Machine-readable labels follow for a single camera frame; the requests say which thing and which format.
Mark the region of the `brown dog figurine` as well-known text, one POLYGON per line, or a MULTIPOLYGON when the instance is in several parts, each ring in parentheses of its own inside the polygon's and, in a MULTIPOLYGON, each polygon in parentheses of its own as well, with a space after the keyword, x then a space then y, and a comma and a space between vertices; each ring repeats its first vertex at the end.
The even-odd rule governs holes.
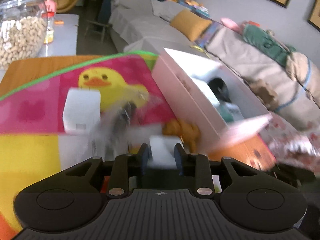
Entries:
POLYGON ((177 136, 189 148, 190 153, 197 152, 197 143, 200 138, 198 126, 190 124, 182 119, 174 119, 167 122, 162 128, 163 135, 177 136))

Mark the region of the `clear plastic bag with items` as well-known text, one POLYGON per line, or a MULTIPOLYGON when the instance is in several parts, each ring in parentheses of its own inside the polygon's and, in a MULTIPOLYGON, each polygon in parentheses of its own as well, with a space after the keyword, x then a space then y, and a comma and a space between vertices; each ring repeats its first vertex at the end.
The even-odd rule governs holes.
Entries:
POLYGON ((121 154, 129 152, 130 143, 127 130, 139 125, 146 118, 147 112, 163 103, 156 95, 141 92, 137 89, 125 89, 101 116, 92 129, 87 145, 87 153, 103 161, 114 160, 121 154))

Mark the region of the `white small rectangular box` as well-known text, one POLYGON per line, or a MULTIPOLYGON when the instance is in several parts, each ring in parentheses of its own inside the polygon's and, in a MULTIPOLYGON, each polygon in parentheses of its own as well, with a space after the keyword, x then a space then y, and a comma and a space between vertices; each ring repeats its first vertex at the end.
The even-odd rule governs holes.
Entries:
POLYGON ((182 144, 179 137, 168 135, 153 135, 149 140, 148 168, 158 170, 175 170, 177 168, 174 157, 176 144, 182 144))

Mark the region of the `teal handheld fan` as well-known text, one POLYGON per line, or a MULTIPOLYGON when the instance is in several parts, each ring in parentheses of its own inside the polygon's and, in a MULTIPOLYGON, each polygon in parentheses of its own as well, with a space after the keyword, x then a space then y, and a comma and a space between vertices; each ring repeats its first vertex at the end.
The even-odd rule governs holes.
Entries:
POLYGON ((217 111, 226 123, 244 120, 240 108, 233 103, 221 102, 217 111))

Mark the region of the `small white cube box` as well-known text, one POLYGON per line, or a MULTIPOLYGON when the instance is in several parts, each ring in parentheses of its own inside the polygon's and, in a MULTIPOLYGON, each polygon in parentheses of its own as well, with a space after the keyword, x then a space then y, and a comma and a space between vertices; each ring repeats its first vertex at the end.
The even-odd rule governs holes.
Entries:
POLYGON ((68 134, 88 134, 100 121, 98 90, 70 88, 63 109, 63 126, 68 134))

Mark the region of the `black cylindrical cup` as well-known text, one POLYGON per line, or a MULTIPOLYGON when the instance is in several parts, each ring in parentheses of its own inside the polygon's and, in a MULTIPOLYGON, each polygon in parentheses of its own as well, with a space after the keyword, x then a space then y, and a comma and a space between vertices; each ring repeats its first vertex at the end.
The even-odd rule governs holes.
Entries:
POLYGON ((218 100, 231 103, 227 85, 220 77, 213 78, 208 82, 208 86, 218 100))

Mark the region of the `white product box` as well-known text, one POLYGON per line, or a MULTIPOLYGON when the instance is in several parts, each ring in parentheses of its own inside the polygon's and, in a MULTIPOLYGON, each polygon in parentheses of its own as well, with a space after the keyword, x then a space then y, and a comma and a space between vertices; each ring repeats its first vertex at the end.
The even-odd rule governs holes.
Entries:
POLYGON ((212 92, 212 90, 210 89, 207 83, 193 77, 191 79, 214 107, 218 107, 220 105, 219 100, 217 99, 215 94, 212 92))

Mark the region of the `pink floral blanket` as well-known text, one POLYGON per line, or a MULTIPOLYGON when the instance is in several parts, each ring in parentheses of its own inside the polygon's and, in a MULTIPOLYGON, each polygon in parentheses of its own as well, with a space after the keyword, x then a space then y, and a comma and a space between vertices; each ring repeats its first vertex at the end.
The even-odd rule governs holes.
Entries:
POLYGON ((260 137, 278 163, 305 168, 319 176, 319 122, 310 122, 298 131, 279 115, 260 131, 260 137))

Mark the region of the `brown teddy bear plush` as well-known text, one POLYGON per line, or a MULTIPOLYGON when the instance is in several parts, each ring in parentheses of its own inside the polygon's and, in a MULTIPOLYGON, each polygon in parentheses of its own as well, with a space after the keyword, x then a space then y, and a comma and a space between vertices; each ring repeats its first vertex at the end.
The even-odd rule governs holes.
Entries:
POLYGON ((250 83, 249 87, 268 110, 274 111, 279 106, 278 94, 262 79, 250 83))

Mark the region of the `yellow cushion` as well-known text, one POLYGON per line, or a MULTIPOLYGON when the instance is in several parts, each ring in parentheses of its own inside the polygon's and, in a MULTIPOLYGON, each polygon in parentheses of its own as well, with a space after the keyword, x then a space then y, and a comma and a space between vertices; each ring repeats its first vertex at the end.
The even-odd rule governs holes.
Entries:
POLYGON ((196 41, 211 24, 211 20, 201 18, 187 9, 180 11, 170 22, 191 42, 196 41))

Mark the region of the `green plush pillow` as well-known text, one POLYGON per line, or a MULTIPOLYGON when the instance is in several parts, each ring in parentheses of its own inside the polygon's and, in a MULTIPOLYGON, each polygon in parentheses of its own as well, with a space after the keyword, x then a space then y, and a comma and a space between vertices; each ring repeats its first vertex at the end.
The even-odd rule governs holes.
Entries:
POLYGON ((245 25, 242 36, 245 42, 260 50, 282 67, 286 66, 287 57, 296 51, 294 47, 280 43, 274 36, 255 25, 245 25))

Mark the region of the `beige rolled pillow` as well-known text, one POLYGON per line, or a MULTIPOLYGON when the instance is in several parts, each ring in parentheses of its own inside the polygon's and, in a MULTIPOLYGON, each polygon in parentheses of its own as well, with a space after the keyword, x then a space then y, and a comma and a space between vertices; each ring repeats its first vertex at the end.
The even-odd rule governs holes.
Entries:
POLYGON ((308 98, 319 106, 319 68, 304 54, 292 52, 287 57, 285 69, 289 78, 300 83, 308 98))

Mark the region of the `beige covered sofa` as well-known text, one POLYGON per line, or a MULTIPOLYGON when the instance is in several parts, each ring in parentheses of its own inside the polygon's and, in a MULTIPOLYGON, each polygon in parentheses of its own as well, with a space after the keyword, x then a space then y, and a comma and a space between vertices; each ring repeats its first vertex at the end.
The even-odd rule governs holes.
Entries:
POLYGON ((211 59, 231 68, 245 80, 268 83, 278 94, 280 105, 287 103, 300 87, 289 78, 283 66, 223 25, 218 25, 204 52, 191 48, 192 42, 154 14, 155 9, 167 13, 166 6, 175 13, 183 9, 182 5, 169 1, 111 0, 110 34, 117 51, 144 50, 160 54, 170 48, 200 56, 208 53, 211 59))

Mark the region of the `white low coffee table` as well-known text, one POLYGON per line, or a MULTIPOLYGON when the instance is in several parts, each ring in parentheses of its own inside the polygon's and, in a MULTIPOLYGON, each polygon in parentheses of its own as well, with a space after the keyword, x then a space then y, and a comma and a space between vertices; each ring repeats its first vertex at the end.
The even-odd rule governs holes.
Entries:
POLYGON ((54 24, 54 39, 44 44, 37 57, 76 55, 79 16, 76 14, 57 14, 56 20, 63 24, 54 24))

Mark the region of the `small red-lid jar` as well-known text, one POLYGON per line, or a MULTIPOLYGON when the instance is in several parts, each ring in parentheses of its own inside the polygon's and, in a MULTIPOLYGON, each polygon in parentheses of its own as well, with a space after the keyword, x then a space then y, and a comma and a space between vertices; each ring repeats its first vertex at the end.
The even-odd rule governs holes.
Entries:
POLYGON ((44 44, 49 44, 53 42, 54 39, 54 21, 55 21, 55 12, 49 11, 42 14, 42 17, 47 20, 47 31, 46 37, 44 39, 44 44))

